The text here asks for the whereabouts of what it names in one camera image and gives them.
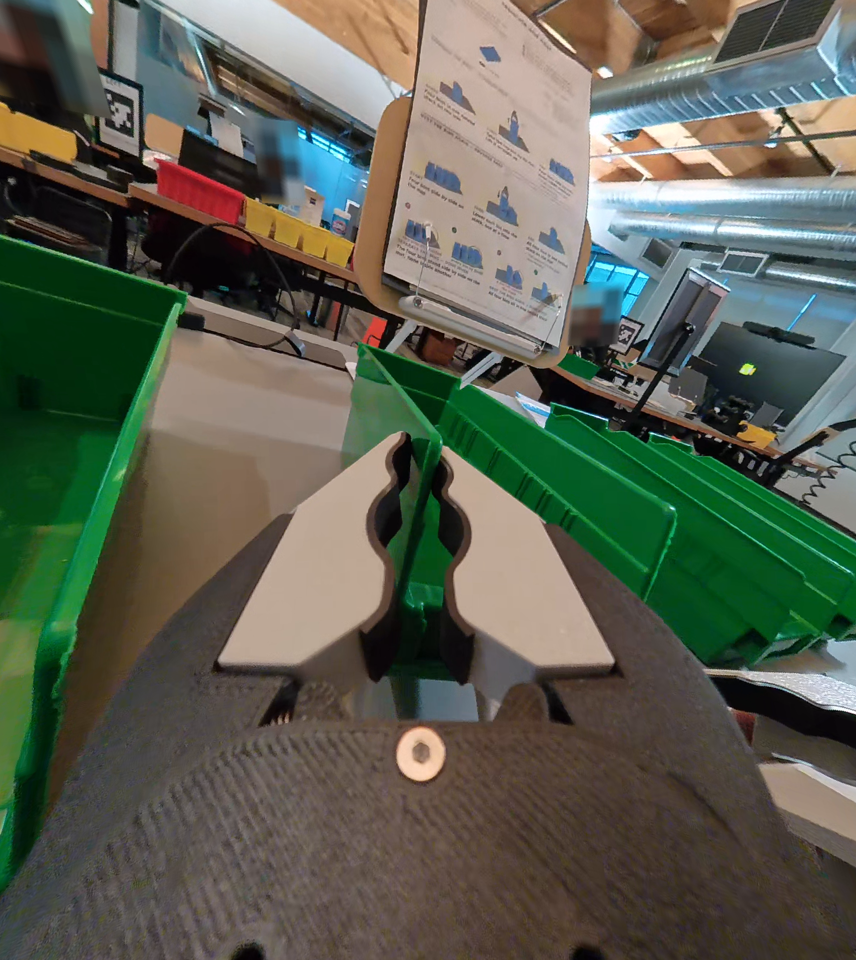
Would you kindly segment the tilted screen on pole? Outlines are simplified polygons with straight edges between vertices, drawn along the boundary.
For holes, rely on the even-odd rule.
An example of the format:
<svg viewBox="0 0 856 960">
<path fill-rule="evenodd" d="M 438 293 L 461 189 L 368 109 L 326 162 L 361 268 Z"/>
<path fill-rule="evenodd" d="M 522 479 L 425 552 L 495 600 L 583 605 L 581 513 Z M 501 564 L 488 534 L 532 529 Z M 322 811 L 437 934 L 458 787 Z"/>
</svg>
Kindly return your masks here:
<svg viewBox="0 0 856 960">
<path fill-rule="evenodd" d="M 703 271 L 688 268 L 662 309 L 639 364 L 679 376 L 728 293 L 727 287 Z"/>
</svg>

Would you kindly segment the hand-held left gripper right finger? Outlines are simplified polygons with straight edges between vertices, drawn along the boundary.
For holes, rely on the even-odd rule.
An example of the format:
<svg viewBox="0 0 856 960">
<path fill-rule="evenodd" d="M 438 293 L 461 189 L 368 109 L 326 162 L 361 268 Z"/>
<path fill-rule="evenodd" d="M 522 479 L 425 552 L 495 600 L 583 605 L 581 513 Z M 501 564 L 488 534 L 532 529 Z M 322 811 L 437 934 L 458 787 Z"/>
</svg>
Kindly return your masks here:
<svg viewBox="0 0 856 960">
<path fill-rule="evenodd" d="M 449 554 L 438 652 L 452 677 L 500 706 L 520 685 L 609 675 L 615 656 L 548 525 L 453 451 L 432 490 Z"/>
</svg>

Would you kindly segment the black battery charger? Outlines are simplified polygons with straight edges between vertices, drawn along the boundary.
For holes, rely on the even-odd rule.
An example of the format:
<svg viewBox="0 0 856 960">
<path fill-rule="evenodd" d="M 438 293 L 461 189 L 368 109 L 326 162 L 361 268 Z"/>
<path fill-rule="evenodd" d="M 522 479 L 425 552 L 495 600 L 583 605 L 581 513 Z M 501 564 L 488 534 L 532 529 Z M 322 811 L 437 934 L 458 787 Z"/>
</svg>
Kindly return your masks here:
<svg viewBox="0 0 856 960">
<path fill-rule="evenodd" d="M 56 187 L 40 186 L 26 211 L 6 220 L 7 234 L 71 257 L 107 266 L 111 215 L 92 201 Z"/>
</svg>

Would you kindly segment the grey desk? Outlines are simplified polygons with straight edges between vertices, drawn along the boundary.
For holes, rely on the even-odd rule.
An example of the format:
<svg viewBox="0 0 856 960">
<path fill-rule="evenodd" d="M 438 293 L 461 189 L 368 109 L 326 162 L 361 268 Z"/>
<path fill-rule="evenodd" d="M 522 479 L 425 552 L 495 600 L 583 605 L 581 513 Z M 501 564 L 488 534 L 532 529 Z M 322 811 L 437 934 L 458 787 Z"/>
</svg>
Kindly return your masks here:
<svg viewBox="0 0 856 960">
<path fill-rule="evenodd" d="M 146 448 L 126 483 L 113 521 L 109 545 L 79 622 L 78 642 L 65 682 L 65 720 L 59 736 L 46 834 L 70 846 L 94 842 L 109 831 L 109 822 L 124 818 L 161 791 L 173 771 L 204 751 L 202 739 L 228 708 L 242 705 L 246 681 L 255 681 L 255 707 L 242 726 L 253 730 L 268 708 L 268 677 L 220 674 L 215 651 L 201 657 L 201 680 L 227 682 L 227 704 L 211 719 L 201 717 L 189 695 L 171 685 L 172 667 L 160 679 L 146 681 L 146 693 L 132 701 L 128 676 L 140 676 L 152 654 L 154 638 L 171 631 L 177 637 L 213 614 L 208 584 L 226 574 L 232 594 L 243 604 L 266 560 L 263 531 L 277 517 L 292 513 L 302 501 L 333 480 L 343 463 L 363 447 L 367 430 L 378 432 L 390 390 L 375 384 L 375 399 L 364 410 L 349 411 L 349 380 L 310 362 L 263 353 L 250 345 L 226 345 L 213 334 L 176 332 L 170 366 L 163 376 L 146 434 Z M 626 706 L 625 719 L 602 699 L 618 685 L 611 678 L 589 683 L 591 730 L 613 721 L 615 735 L 632 735 L 628 750 L 649 755 L 680 782 L 707 783 L 725 794 L 711 799 L 722 810 L 757 810 L 749 822 L 783 819 L 792 829 L 841 834 L 856 825 L 856 781 L 830 774 L 818 763 L 765 761 L 758 773 L 746 774 L 748 748 L 734 734 L 734 721 L 722 708 L 701 706 L 681 692 L 682 673 L 692 674 L 687 654 L 653 654 L 653 642 L 666 635 L 654 613 L 640 613 L 641 601 L 628 601 L 627 587 L 602 571 L 607 556 L 583 534 L 577 511 L 586 512 L 614 546 L 639 550 L 666 519 L 641 493 L 609 495 L 601 471 L 577 453 L 561 454 L 562 444 L 519 414 L 506 412 L 496 400 L 472 400 L 455 390 L 456 407 L 476 423 L 482 416 L 493 442 L 472 439 L 465 459 L 482 454 L 479 469 L 492 456 L 493 481 L 524 506 L 547 507 L 546 523 L 563 547 L 584 543 L 596 555 L 587 603 L 610 647 L 619 620 L 607 614 L 620 604 L 634 618 L 627 637 L 637 641 L 654 664 L 652 692 L 640 706 Z M 508 446 L 506 427 L 516 425 L 533 440 L 533 466 L 520 463 Z"/>
</svg>

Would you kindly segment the black monitor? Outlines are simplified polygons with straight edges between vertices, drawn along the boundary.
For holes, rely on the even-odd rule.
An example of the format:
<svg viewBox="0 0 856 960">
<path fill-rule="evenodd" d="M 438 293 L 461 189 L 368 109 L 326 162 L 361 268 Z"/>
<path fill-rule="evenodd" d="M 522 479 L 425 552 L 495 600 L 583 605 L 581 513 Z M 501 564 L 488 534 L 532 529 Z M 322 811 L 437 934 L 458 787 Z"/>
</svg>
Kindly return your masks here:
<svg viewBox="0 0 856 960">
<path fill-rule="evenodd" d="M 776 423 L 786 427 L 845 357 L 816 347 L 810 336 L 752 321 L 724 321 L 697 359 L 719 401 L 736 398 L 753 412 L 769 404 L 779 410 Z"/>
</svg>

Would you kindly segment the ceiling vent grille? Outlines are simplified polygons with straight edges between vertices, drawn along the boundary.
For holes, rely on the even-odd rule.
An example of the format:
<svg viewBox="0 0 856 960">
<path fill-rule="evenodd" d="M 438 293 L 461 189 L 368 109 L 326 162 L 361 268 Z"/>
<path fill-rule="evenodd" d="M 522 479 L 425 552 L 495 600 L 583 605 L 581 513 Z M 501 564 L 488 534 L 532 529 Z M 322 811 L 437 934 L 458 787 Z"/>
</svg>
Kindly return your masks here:
<svg viewBox="0 0 856 960">
<path fill-rule="evenodd" d="M 834 1 L 765 1 L 742 6 L 714 55 L 714 67 L 794 52 L 821 40 L 835 17 Z"/>
</svg>

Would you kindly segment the row of small yellow bins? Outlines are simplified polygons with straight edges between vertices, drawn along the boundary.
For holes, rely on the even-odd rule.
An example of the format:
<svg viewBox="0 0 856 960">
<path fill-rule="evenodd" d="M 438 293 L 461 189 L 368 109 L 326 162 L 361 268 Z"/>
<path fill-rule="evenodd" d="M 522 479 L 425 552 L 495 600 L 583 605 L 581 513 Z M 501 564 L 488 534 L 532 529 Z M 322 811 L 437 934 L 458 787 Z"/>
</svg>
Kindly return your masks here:
<svg viewBox="0 0 856 960">
<path fill-rule="evenodd" d="M 343 236 L 255 198 L 245 200 L 244 225 L 253 234 L 340 268 L 346 268 L 353 255 L 354 244 Z"/>
</svg>

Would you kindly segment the green plastic bin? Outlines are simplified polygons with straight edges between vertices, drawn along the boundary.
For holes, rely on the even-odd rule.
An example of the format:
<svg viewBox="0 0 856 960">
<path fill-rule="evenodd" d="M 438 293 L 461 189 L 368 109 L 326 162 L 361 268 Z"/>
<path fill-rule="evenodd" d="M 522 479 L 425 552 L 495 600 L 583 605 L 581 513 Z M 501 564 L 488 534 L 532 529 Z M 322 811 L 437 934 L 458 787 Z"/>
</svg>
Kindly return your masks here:
<svg viewBox="0 0 856 960">
<path fill-rule="evenodd" d="M 675 528 L 648 603 L 708 666 L 753 666 L 805 649 L 792 608 L 802 575 L 666 479 L 644 442 L 554 405 L 547 430 L 674 510 Z"/>
<path fill-rule="evenodd" d="M 438 537 L 432 492 L 440 454 L 452 450 L 505 492 L 564 529 L 612 575 L 647 599 L 674 536 L 672 507 L 554 437 L 511 397 L 443 370 L 361 344 L 342 443 L 349 466 L 389 435 L 412 444 L 400 495 L 402 527 L 388 549 L 396 568 L 400 647 L 388 676 L 450 680 L 437 651 L 451 554 Z"/>
<path fill-rule="evenodd" d="M 0 894 L 46 814 L 78 621 L 185 304 L 0 235 Z"/>
<path fill-rule="evenodd" d="M 664 478 L 802 575 L 792 608 L 801 638 L 856 640 L 856 540 L 685 444 L 650 437 L 647 448 Z"/>
</svg>

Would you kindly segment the red bin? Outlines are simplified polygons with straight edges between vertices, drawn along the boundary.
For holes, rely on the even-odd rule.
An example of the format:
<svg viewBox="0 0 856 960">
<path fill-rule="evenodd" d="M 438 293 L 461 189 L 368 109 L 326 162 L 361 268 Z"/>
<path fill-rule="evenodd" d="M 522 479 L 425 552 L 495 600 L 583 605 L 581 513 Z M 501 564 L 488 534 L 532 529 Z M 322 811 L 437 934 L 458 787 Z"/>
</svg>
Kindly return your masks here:
<svg viewBox="0 0 856 960">
<path fill-rule="evenodd" d="M 209 215 L 220 222 L 238 225 L 245 197 L 240 191 L 173 161 L 158 159 L 157 195 Z"/>
</svg>

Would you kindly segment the printed instruction sheet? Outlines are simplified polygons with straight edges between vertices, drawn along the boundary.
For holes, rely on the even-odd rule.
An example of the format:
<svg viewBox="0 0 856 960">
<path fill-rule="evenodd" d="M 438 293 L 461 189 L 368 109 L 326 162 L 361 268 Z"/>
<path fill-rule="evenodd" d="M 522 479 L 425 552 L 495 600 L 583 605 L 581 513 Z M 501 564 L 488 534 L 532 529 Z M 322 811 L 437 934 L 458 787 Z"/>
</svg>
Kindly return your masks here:
<svg viewBox="0 0 856 960">
<path fill-rule="evenodd" d="M 559 354 L 587 226 L 592 73 L 515 3 L 424 2 L 383 278 L 419 322 Z"/>
</svg>

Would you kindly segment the long wooden table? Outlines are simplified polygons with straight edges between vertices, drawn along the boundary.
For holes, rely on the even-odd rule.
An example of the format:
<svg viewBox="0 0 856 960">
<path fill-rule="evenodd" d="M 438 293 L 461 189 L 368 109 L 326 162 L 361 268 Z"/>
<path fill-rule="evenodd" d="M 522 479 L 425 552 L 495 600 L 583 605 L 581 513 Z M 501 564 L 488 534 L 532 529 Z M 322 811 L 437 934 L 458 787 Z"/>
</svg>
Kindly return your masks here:
<svg viewBox="0 0 856 960">
<path fill-rule="evenodd" d="M 322 258 L 310 255 L 292 246 L 280 244 L 273 239 L 249 234 L 240 224 L 220 222 L 216 218 L 190 206 L 181 204 L 167 197 L 157 195 L 153 184 L 134 183 L 126 194 L 108 186 L 86 181 L 82 177 L 61 170 L 56 167 L 38 162 L 15 150 L 0 145 L 0 162 L 7 167 L 21 170 L 37 179 L 61 185 L 76 193 L 94 198 L 107 204 L 111 218 L 111 238 L 109 246 L 108 264 L 114 270 L 124 270 L 127 263 L 126 228 L 128 217 L 135 213 L 146 211 L 164 211 L 183 220 L 200 226 L 214 225 L 217 229 L 239 235 L 247 244 L 257 243 L 273 255 L 300 264 L 302 267 L 316 271 L 319 280 L 308 282 L 308 288 L 314 290 L 318 284 L 325 285 L 326 278 L 333 278 L 333 282 L 340 283 L 343 289 L 360 288 L 357 275 L 349 268 L 340 267 Z"/>
<path fill-rule="evenodd" d="M 596 378 L 587 379 L 577 371 L 571 371 L 563 365 L 550 367 L 550 371 L 557 373 L 559 377 L 574 384 L 579 390 L 587 392 L 597 398 L 606 399 L 608 402 L 615 404 L 619 408 L 626 409 L 629 412 L 633 410 L 640 399 L 639 394 L 635 394 L 630 390 L 625 390 L 604 380 L 598 381 Z M 646 401 L 641 408 L 641 413 L 648 419 L 656 420 L 662 425 L 671 425 L 675 430 L 685 430 L 689 433 L 697 433 L 701 436 L 708 437 L 728 449 L 745 450 L 749 454 L 754 454 L 769 461 L 774 461 L 784 456 L 784 454 L 775 447 L 757 448 L 740 438 L 728 436 L 703 423 L 695 416 L 673 414 L 655 401 Z M 788 471 L 795 471 L 797 473 L 824 474 L 828 470 L 827 465 L 814 462 L 804 456 L 790 457 L 786 463 L 786 469 Z"/>
</svg>

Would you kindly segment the silver air duct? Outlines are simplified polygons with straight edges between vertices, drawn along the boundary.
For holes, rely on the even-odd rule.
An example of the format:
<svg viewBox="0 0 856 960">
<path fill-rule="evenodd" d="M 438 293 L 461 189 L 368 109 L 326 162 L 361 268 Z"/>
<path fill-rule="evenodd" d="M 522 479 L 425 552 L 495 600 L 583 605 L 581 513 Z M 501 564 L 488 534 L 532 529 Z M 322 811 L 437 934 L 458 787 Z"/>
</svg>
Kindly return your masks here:
<svg viewBox="0 0 856 960">
<path fill-rule="evenodd" d="M 593 234 L 856 259 L 856 174 L 592 186 Z"/>
<path fill-rule="evenodd" d="M 837 2 L 809 47 L 714 67 L 720 42 L 600 80 L 591 131 L 620 135 L 665 124 L 790 109 L 856 97 L 856 2 Z"/>
</svg>

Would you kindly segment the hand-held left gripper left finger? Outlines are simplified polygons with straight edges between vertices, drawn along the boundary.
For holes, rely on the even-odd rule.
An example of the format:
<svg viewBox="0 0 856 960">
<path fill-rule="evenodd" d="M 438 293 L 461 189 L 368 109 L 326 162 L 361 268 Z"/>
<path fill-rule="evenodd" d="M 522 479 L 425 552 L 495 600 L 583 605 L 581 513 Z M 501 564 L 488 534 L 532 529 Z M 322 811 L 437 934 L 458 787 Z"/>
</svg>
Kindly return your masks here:
<svg viewBox="0 0 856 960">
<path fill-rule="evenodd" d="M 383 678 L 400 648 L 397 573 L 411 438 L 389 435 L 304 500 L 218 654 L 232 673 L 300 683 Z"/>
</svg>

